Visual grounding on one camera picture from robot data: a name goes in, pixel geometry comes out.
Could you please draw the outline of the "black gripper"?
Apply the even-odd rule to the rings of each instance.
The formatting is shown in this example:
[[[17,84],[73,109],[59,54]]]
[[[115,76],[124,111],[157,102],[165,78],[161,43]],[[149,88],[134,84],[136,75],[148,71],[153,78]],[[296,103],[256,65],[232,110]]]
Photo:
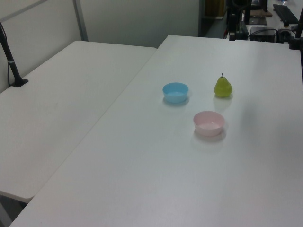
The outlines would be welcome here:
[[[245,21],[242,20],[242,17],[237,14],[230,14],[228,16],[228,28],[229,40],[235,41],[237,35],[242,35],[242,40],[248,39],[248,29],[245,24]]]

